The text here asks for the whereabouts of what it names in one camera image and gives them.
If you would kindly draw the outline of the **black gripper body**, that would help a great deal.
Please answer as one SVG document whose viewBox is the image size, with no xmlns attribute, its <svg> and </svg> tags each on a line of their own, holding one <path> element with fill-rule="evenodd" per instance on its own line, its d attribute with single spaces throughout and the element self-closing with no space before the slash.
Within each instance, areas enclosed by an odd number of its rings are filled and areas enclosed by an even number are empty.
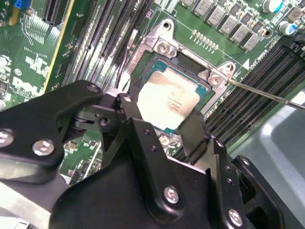
<svg viewBox="0 0 305 229">
<path fill-rule="evenodd" d="M 219 229 L 221 219 L 209 194 L 209 177 L 169 159 L 186 197 L 184 215 L 169 229 Z M 53 229 L 163 229 L 148 212 L 130 159 L 101 170 L 67 189 L 51 214 Z"/>
</svg>

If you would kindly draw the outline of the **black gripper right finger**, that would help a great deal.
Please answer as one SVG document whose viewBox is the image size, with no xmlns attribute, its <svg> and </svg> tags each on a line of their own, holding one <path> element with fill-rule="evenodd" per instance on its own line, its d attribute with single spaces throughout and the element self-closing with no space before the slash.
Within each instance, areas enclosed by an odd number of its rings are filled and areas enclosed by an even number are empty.
<svg viewBox="0 0 305 229">
<path fill-rule="evenodd" d="M 280 229 L 282 213 L 261 182 L 231 159 L 203 115 L 192 110 L 180 124 L 185 156 L 208 176 L 209 218 L 218 229 Z"/>
</svg>

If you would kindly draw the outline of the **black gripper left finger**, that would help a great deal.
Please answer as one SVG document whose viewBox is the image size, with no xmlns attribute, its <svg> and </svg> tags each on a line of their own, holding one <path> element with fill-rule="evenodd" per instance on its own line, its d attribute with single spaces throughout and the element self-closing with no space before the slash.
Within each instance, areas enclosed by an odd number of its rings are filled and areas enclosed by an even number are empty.
<svg viewBox="0 0 305 229">
<path fill-rule="evenodd" d="M 28 184 L 54 179 L 64 157 L 63 145 L 84 130 L 75 123 L 83 108 L 107 121 L 105 126 L 95 125 L 112 156 L 104 169 L 130 159 L 150 215 L 156 221 L 181 218 L 186 199 L 154 128 L 142 119 L 136 102 L 126 94 L 103 95 L 84 80 L 1 112 L 1 179 Z"/>
</svg>

